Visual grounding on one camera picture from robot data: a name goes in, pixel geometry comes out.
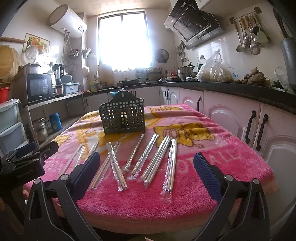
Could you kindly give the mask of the chopsticks crossed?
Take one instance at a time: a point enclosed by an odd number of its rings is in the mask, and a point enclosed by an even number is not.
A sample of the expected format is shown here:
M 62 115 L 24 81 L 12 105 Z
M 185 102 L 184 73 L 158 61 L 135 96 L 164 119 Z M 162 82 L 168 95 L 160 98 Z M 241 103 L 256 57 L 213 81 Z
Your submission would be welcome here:
M 127 183 L 125 181 L 124 175 L 122 173 L 121 167 L 119 166 L 114 148 L 111 144 L 111 142 L 108 142 L 106 144 L 107 149 L 108 149 L 108 154 L 110 156 L 110 163 L 112 166 L 112 170 L 113 170 L 113 175 L 114 178 L 117 181 L 117 189 L 118 191 L 123 191 L 126 190 L 128 188 Z

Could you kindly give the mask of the chopsticks thin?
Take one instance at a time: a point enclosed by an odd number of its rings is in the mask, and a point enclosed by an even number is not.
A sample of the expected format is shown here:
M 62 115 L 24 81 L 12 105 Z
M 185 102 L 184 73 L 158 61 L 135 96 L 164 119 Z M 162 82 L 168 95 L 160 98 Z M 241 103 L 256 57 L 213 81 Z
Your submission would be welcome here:
M 135 156 L 135 153 L 137 152 L 137 149 L 138 149 L 138 147 L 139 147 L 139 145 L 140 145 L 142 139 L 144 138 L 144 136 L 145 136 L 145 134 L 142 133 L 141 136 L 139 137 L 139 140 L 138 140 L 137 144 L 136 144 L 135 147 L 133 148 L 133 150 L 132 150 L 132 152 L 131 152 L 131 154 L 130 154 L 130 157 L 129 157 L 128 161 L 126 162 L 126 165 L 125 165 L 125 167 L 124 167 L 124 169 L 123 169 L 125 172 L 128 172 L 128 171 L 129 171 L 130 166 L 131 166 L 131 164 L 132 164 L 132 160 L 133 160 L 133 158 L 134 158 L 134 156 Z

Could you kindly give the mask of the chopsticks wide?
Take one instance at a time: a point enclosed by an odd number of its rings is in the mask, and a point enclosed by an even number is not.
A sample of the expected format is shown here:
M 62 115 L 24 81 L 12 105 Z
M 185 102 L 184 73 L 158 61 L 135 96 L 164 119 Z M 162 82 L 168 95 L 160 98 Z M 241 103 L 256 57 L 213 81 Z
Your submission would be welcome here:
M 160 162 L 168 148 L 168 145 L 171 141 L 170 136 L 165 136 L 163 141 L 161 142 L 159 148 L 157 149 L 156 153 L 154 154 L 153 158 L 151 159 L 149 165 L 145 169 L 144 173 L 140 177 L 140 179 L 143 181 L 144 186 L 147 187 L 151 184 L 156 171 L 160 165 Z

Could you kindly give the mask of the white plastic drawer unit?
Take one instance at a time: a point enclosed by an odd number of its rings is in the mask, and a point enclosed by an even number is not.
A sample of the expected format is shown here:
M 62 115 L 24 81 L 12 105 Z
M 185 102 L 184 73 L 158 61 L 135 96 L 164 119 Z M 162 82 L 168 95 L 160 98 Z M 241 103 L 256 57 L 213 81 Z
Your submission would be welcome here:
M 1 103 L 1 158 L 29 143 L 21 120 L 19 104 L 20 101 L 15 98 Z

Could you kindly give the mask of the blue cup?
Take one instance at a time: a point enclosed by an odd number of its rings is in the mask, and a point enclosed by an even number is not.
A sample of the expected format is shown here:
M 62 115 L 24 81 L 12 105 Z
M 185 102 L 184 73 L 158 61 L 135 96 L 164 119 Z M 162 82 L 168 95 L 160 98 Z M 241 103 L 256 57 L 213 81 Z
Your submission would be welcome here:
M 50 121 L 53 132 L 56 133 L 56 132 L 62 130 L 62 124 L 61 124 L 60 116 L 58 113 L 50 114 L 49 121 Z

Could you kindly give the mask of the steel pot on shelf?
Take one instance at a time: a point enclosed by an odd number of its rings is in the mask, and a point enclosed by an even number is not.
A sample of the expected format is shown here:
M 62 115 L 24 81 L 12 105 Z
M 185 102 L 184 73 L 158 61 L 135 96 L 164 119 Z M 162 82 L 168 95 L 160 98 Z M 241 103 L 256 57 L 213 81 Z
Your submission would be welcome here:
M 42 144 L 48 138 L 48 132 L 46 128 L 46 120 L 45 118 L 38 118 L 32 121 L 35 134 L 37 136 L 38 142 Z

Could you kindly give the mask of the red bucket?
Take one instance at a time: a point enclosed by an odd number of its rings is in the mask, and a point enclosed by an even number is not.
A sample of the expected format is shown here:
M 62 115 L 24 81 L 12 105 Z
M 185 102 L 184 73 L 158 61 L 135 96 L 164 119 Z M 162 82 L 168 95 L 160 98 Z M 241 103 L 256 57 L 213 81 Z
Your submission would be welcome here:
M 0 88 L 0 103 L 4 103 L 9 99 L 9 87 L 1 87 Z

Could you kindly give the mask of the grey blue storage box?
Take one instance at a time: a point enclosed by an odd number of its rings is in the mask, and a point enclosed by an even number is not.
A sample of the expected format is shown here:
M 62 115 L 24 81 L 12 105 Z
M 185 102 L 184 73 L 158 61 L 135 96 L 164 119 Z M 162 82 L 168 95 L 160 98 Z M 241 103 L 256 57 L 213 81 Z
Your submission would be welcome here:
M 63 84 L 64 94 L 65 95 L 71 95 L 79 92 L 79 83 L 75 82 L 69 82 Z

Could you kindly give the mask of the black microwave oven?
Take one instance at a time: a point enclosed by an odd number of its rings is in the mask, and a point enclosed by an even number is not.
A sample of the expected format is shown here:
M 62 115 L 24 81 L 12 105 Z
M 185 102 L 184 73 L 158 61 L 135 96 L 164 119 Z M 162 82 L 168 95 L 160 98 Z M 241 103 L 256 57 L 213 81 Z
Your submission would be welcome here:
M 23 105 L 53 97 L 51 74 L 25 74 L 13 84 L 12 98 Z

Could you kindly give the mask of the blender with black base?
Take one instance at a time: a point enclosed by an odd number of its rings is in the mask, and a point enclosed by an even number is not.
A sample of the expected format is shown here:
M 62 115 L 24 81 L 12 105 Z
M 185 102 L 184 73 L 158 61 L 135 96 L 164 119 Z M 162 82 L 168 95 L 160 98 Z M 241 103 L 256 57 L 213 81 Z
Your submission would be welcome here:
M 64 66 L 62 64 L 55 64 L 53 65 L 52 70 L 54 72 L 55 79 L 56 79 L 57 96 L 63 96 L 64 91 L 63 91 L 62 77 L 64 76 L 64 73 L 65 73 Z

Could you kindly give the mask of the dark green utensil basket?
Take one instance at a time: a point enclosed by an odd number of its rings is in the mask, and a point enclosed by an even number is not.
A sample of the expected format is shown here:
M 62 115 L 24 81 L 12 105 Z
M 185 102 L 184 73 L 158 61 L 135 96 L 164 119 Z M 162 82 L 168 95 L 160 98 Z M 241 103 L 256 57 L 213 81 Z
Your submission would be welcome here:
M 104 133 L 145 132 L 144 99 L 119 91 L 110 102 L 99 107 Z

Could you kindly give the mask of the round bamboo board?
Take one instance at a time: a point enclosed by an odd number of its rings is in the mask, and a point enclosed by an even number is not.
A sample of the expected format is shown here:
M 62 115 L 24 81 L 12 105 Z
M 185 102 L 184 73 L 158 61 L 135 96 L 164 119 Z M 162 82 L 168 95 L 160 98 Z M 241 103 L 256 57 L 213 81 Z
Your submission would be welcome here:
M 20 66 L 18 52 L 9 46 L 1 45 L 1 83 L 12 82 Z

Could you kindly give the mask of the white desk fan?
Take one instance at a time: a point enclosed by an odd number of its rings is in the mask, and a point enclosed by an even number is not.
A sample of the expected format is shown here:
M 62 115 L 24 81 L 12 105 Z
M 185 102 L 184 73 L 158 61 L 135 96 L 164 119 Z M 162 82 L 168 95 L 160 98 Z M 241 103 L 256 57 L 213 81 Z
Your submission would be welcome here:
M 22 53 L 21 60 L 24 65 L 34 64 L 39 56 L 39 50 L 35 45 L 29 45 Z

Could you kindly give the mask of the pink cartoon bear blanket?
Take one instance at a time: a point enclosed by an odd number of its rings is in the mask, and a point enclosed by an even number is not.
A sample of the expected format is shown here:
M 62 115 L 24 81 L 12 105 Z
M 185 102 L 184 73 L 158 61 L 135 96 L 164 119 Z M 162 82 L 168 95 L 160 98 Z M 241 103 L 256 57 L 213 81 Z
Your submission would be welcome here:
M 223 174 L 238 181 L 258 179 L 266 195 L 276 193 L 272 168 L 238 137 L 208 116 L 185 105 L 148 106 L 145 133 L 104 133 L 92 111 L 56 137 L 58 152 L 45 162 L 44 181 L 70 173 L 78 149 L 86 157 L 93 145 L 101 160 L 106 145 L 119 143 L 116 154 L 127 188 L 119 190 L 111 166 L 98 184 L 91 183 L 77 202 L 95 228 L 119 233 L 175 232 L 201 226 L 216 207 L 193 164 L 202 153 Z

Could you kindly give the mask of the white water heater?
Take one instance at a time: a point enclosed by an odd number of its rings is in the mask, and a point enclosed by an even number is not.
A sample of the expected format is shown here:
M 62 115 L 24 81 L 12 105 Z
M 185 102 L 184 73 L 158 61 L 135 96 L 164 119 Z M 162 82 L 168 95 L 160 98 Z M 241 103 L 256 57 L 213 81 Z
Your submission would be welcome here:
M 66 4 L 51 12 L 47 25 L 60 33 L 69 34 L 71 38 L 80 38 L 87 30 L 87 24 Z

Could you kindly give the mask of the ginger roots pile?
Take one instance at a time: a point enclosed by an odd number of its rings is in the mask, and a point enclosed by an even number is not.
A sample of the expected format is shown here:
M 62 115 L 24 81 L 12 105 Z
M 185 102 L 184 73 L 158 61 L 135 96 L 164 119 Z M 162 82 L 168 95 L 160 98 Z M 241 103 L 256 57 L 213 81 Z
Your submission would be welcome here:
M 244 75 L 244 78 L 239 80 L 239 83 L 271 88 L 270 79 L 265 77 L 257 67 L 253 68 L 250 74 Z

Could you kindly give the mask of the steel cooking pot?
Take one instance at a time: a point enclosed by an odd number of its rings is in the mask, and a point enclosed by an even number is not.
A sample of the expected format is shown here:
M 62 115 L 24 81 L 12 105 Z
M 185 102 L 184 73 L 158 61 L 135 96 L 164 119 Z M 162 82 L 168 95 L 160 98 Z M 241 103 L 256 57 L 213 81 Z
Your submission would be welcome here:
M 194 66 L 178 67 L 178 77 L 181 79 L 181 81 L 186 82 L 186 77 L 190 76 L 193 73 L 193 69 Z

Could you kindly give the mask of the clear plastic food bag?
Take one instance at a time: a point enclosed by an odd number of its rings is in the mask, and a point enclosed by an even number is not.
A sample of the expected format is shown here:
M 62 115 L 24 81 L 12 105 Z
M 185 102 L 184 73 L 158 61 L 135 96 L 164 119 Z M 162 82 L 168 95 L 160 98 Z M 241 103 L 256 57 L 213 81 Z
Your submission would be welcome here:
M 202 65 L 197 73 L 197 80 L 201 82 L 233 82 L 232 73 L 222 64 L 220 50 Z

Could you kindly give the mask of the oil bottle green label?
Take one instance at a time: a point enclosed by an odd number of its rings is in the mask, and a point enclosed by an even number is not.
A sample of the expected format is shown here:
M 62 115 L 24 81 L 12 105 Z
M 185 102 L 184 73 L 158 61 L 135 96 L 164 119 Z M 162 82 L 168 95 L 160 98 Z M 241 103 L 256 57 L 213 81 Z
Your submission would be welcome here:
M 200 71 L 202 66 L 206 63 L 206 59 L 204 55 L 198 56 L 198 62 L 197 62 L 197 71 Z

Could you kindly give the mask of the hanging steel ladle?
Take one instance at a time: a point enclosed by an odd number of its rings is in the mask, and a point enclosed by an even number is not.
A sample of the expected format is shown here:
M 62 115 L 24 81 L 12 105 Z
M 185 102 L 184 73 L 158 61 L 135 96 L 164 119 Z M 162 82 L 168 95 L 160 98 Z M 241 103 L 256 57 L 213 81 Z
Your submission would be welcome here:
M 237 37 L 238 37 L 238 40 L 239 40 L 239 44 L 236 47 L 236 52 L 237 53 L 242 53 L 244 51 L 244 49 L 245 49 L 245 46 L 243 45 L 243 42 L 241 41 L 241 37 L 240 37 L 240 34 L 239 34 L 238 25 L 236 24 L 236 20 L 233 21 L 233 24 L 234 24 L 236 34 L 237 34 Z

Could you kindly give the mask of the hanging steel spatula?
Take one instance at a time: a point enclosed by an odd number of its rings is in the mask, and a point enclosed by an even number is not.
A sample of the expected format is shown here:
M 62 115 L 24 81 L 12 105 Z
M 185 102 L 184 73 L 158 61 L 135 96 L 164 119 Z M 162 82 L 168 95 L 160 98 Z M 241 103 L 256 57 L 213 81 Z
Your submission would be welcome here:
M 268 43 L 268 37 L 267 37 L 266 33 L 264 32 L 261 22 L 260 22 L 256 13 L 254 13 L 254 17 L 255 17 L 255 20 L 257 21 L 258 27 L 259 27 L 259 30 L 257 33 L 257 38 L 258 38 L 259 44 Z

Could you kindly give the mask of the black range hood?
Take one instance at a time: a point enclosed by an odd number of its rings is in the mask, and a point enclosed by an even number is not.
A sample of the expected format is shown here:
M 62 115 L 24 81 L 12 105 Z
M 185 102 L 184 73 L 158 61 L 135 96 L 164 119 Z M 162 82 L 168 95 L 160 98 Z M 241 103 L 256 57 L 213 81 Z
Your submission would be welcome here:
M 196 1 L 177 1 L 165 26 L 172 30 L 190 50 L 224 33 L 220 17 L 201 11 Z

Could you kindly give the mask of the fruit picture on wall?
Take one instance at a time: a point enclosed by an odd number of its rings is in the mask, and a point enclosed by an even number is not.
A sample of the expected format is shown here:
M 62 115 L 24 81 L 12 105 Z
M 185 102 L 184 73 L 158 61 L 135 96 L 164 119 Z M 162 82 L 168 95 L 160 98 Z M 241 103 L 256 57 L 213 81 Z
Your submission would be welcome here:
M 40 54 L 47 54 L 49 52 L 50 41 L 44 38 L 26 33 L 25 34 L 25 43 L 23 44 L 22 52 L 25 53 L 29 45 L 36 46 Z

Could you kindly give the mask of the round wall fan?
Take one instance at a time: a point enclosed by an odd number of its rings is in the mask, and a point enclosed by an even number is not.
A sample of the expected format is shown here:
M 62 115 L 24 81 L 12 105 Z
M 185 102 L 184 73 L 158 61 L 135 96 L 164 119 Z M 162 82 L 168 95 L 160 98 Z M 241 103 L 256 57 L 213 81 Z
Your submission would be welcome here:
M 154 57 L 158 63 L 167 63 L 170 55 L 169 55 L 168 51 L 166 51 L 165 49 L 159 49 L 156 51 Z

